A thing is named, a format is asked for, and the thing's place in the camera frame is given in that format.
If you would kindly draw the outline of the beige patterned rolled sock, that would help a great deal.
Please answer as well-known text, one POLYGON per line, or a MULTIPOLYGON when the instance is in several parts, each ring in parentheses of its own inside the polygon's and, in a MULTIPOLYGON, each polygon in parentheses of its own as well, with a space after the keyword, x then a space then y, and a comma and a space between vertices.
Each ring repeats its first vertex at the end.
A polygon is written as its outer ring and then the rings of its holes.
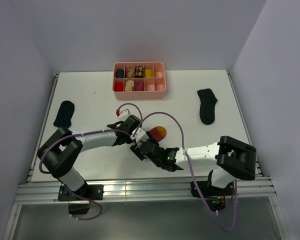
POLYGON ((125 82, 124 91, 125 92, 133 92, 135 87, 135 82, 133 80, 127 80, 125 82))

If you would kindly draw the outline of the brown checkered rolled sock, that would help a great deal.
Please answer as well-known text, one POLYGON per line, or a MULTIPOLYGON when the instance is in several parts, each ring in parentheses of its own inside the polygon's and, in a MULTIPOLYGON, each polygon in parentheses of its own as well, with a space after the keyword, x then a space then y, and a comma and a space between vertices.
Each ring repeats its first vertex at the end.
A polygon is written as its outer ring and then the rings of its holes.
POLYGON ((142 66, 137 66, 135 68, 135 78, 143 78, 144 77, 144 68, 142 66))

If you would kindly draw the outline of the dark navy rolled sock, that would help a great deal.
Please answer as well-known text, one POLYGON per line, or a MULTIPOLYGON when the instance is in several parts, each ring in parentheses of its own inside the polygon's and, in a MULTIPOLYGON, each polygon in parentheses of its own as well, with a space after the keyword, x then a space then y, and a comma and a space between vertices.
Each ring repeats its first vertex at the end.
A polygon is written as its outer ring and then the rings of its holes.
POLYGON ((125 71, 122 68, 117 69, 115 73, 116 78, 124 78, 125 77, 125 71))

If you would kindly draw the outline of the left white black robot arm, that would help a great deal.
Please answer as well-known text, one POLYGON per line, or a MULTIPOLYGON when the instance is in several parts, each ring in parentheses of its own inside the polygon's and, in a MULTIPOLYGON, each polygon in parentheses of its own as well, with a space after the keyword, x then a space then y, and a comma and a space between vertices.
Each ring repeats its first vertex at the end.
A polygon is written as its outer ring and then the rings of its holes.
POLYGON ((69 189, 69 194, 76 200, 91 196, 87 182, 74 168, 81 152, 100 147, 113 147, 131 144, 130 136, 141 120, 135 115, 128 115, 103 130, 85 133, 73 133, 66 127, 58 128, 39 148, 39 170, 51 174, 69 189))

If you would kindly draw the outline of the dark navy ankle sock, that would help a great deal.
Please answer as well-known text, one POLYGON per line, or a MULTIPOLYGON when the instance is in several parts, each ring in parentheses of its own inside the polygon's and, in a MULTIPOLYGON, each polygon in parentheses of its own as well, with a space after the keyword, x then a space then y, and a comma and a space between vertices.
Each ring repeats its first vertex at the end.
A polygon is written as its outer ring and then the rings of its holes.
POLYGON ((55 127, 70 128, 72 125, 71 119, 75 112, 75 105, 69 100, 65 100, 60 104, 56 118, 53 122, 55 127))

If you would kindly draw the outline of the yellow rolled sock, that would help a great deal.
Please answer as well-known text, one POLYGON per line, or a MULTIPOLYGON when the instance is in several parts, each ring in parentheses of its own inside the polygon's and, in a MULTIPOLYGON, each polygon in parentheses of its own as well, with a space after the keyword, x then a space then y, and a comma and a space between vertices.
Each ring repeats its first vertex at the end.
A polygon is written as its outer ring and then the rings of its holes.
POLYGON ((144 70, 144 77, 145 77, 145 78, 153 78, 153 77, 154 77, 153 70, 150 69, 150 68, 146 68, 146 69, 144 70))

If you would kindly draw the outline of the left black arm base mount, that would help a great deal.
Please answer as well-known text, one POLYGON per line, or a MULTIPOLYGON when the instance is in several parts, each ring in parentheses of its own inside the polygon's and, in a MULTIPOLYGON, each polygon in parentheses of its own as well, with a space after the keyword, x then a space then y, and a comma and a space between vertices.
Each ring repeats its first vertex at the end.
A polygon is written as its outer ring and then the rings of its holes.
POLYGON ((103 184, 84 184, 82 189, 71 191, 66 185, 59 188, 58 202, 68 203, 68 213, 72 218, 87 221, 99 217, 103 212, 103 207, 98 201, 103 199, 103 184), (97 207, 98 213, 94 216, 86 217, 89 210, 97 207))

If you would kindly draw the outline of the black sock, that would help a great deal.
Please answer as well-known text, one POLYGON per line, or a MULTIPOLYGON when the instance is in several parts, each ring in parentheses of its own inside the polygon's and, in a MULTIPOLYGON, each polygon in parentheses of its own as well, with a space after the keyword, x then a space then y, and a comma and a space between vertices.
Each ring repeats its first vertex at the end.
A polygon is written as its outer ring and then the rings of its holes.
POLYGON ((210 88, 197 91, 200 100, 199 118, 205 125, 211 125, 215 121, 215 107, 218 99, 210 88))

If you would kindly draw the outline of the aluminium frame rail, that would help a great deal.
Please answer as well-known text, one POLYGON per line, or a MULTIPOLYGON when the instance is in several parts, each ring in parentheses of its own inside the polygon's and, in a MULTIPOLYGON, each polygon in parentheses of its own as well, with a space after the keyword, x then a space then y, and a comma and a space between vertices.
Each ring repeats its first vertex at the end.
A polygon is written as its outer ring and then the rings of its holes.
MULTIPOLYGON (((89 181, 103 185, 101 203, 194 200, 190 177, 143 180, 89 181)), ((59 182, 29 182, 18 186, 15 205, 58 204, 59 182)), ((270 177, 258 176, 253 181, 239 180, 237 195, 247 197, 274 197, 277 195, 270 177)))

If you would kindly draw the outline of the red rolled sock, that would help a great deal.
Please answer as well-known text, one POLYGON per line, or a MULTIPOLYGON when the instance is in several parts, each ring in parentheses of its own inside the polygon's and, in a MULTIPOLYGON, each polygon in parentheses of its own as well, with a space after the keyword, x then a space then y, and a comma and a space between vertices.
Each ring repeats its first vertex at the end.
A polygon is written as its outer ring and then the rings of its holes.
POLYGON ((123 82, 116 82, 114 86, 114 90, 116 92, 123 92, 124 91, 124 83, 123 82))

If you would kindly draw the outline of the pink divided organizer box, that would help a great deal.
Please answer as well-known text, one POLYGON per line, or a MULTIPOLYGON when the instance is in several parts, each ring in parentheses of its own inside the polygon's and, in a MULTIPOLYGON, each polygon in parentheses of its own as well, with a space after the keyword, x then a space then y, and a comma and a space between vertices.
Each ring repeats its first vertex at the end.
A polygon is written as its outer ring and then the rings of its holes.
POLYGON ((117 62, 113 66, 112 91, 117 100, 162 99, 166 89, 161 61, 117 62))

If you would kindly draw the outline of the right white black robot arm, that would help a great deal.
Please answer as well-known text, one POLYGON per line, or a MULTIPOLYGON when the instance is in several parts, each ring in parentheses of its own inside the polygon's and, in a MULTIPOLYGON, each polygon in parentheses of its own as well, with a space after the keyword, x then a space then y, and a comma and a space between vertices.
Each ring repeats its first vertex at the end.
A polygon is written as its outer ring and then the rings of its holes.
POLYGON ((212 144, 187 149, 163 148, 149 136, 130 138, 134 143, 130 149, 140 160, 148 159, 165 171, 212 167, 206 183, 206 189, 212 195, 219 194, 236 179, 253 181, 256 178, 256 148, 230 136, 222 136, 212 144))

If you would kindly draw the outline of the brown cream patterned rolled sock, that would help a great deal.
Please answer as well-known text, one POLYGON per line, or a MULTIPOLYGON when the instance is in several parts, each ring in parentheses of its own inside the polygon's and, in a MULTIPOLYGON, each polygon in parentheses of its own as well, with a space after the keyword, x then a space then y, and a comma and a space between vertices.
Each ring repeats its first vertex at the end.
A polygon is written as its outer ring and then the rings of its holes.
POLYGON ((133 68, 128 68, 125 70, 125 77, 126 78, 134 78, 134 69, 133 68))

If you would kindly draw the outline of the maroon purple striped sock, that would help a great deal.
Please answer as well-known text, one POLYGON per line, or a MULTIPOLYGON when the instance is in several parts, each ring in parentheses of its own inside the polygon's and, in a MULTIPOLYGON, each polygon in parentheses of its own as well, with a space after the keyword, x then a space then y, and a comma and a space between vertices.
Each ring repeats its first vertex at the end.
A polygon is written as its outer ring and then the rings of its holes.
POLYGON ((148 132, 157 142, 163 140, 167 135, 167 130, 163 126, 156 126, 148 132))

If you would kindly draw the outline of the maroon rolled sock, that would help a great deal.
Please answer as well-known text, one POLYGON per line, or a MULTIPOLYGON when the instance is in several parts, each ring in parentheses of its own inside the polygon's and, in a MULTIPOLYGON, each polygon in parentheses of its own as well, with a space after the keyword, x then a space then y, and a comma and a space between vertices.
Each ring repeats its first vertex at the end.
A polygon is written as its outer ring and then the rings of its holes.
POLYGON ((134 81, 134 90, 136 92, 142 92, 142 91, 144 91, 144 87, 145 87, 145 85, 144 85, 144 81, 143 80, 135 80, 134 81))

